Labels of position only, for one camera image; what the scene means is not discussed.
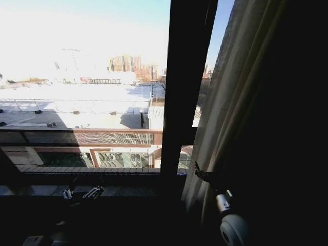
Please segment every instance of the glass window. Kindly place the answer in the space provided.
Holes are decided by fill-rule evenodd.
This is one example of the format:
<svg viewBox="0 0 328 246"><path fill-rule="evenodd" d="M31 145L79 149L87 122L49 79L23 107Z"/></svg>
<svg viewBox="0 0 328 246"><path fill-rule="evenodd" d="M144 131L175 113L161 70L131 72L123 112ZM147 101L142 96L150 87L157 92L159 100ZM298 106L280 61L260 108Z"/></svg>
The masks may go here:
<svg viewBox="0 0 328 246"><path fill-rule="evenodd" d="M14 131L0 144L22 146L5 153L16 165L155 167L169 19L170 0L2 2L0 130ZM95 145L133 150L94 157Z"/></svg>
<svg viewBox="0 0 328 246"><path fill-rule="evenodd" d="M189 168L193 146L182 146L178 168Z"/></svg>
<svg viewBox="0 0 328 246"><path fill-rule="evenodd" d="M207 95L209 93L210 84L212 81L212 74L214 71L216 59L220 50L224 32L228 24L230 13L234 4L234 0L222 1L218 4L216 10L216 16L214 20L214 26L211 36L211 41L207 53L207 60L204 65L203 77L201 80L197 106L195 109L195 116L193 121L193 127L197 127L199 119L206 102Z"/></svg>
<svg viewBox="0 0 328 246"><path fill-rule="evenodd" d="M89 153L40 152L44 167L94 167Z"/></svg>
<svg viewBox="0 0 328 246"><path fill-rule="evenodd" d="M148 168L147 153L97 152L101 168Z"/></svg>

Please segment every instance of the railing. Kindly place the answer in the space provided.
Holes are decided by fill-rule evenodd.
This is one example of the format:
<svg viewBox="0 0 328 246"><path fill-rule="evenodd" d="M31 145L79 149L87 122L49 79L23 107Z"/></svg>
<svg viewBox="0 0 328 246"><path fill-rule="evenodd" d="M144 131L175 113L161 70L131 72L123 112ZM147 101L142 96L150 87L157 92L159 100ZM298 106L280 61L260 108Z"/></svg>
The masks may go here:
<svg viewBox="0 0 328 246"><path fill-rule="evenodd" d="M0 146L150 147L161 143L162 131L149 129L0 128Z"/></svg>
<svg viewBox="0 0 328 246"><path fill-rule="evenodd" d="M5 111L37 111L70 113L130 113L139 114L140 109L149 107L144 100L83 100L83 99L0 99L0 109Z"/></svg>

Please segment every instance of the window frame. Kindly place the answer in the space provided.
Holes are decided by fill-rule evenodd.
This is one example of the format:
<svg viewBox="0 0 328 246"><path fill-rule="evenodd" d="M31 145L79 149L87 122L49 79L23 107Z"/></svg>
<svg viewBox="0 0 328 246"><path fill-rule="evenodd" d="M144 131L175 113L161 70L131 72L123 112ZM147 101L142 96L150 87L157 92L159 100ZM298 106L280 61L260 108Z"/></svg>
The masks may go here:
<svg viewBox="0 0 328 246"><path fill-rule="evenodd" d="M160 172L156 170L153 173L139 173L143 177L151 175L156 178L160 177L163 191L166 194L169 194L173 188L170 184L174 184L174 182L170 182L170 180L174 177L181 177L181 175L177 175L181 147L193 145L195 139L197 128L192 127L192 124L217 4L218 0L198 0L190 5L185 5L178 0L171 0L161 169ZM183 110L177 110L177 105L179 106L182 100L188 103L183 106ZM77 175L84 177L83 182L89 183L93 182L95 178L99 178L99 174L103 177L120 175L108 173L104 176L104 173L95 171L83 174L73 172L62 174L23 173L1 149L0 158L4 162L2 173L6 173L5 178L2 179L3 184L8 184L13 180L15 182L56 184L63 183L65 180L70 182Z"/></svg>

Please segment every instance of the window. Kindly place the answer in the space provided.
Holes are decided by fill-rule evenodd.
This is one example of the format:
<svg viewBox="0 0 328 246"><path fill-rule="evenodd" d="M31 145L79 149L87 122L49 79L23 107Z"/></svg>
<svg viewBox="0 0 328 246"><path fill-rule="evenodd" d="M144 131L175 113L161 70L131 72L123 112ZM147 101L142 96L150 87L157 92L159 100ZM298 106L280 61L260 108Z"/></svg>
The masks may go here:
<svg viewBox="0 0 328 246"><path fill-rule="evenodd" d="M182 146L178 168L189 168L193 146Z"/></svg>
<svg viewBox="0 0 328 246"><path fill-rule="evenodd" d="M197 106L195 110L193 126L197 127L199 119L206 102L206 97L209 93L211 79L214 71L216 59L218 57L219 49L222 43L224 32L228 24L230 12L234 4L233 0L221 2L216 10L211 41L207 52L207 59L204 65L200 90L198 94Z"/></svg>
<svg viewBox="0 0 328 246"><path fill-rule="evenodd" d="M197 78L215 4L3 4L0 21L12 21L0 46L1 150L17 166L46 167L45 153L56 152L81 157L81 170L176 175L201 116ZM189 153L180 165L191 165Z"/></svg>
<svg viewBox="0 0 328 246"><path fill-rule="evenodd" d="M5 1L2 151L18 166L154 168L169 20L170 0Z"/></svg>

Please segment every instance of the curtain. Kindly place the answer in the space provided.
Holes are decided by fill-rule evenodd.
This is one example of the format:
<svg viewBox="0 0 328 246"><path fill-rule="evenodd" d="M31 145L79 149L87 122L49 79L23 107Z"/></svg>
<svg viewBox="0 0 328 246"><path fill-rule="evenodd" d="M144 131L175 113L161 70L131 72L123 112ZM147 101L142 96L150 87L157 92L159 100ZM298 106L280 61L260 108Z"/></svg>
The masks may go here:
<svg viewBox="0 0 328 246"><path fill-rule="evenodd" d="M197 216L207 223L215 196L195 173L220 170L220 160L247 118L260 86L259 73L285 1L236 0L215 64L206 103L198 125L190 170L182 200L190 212L200 204Z"/></svg>

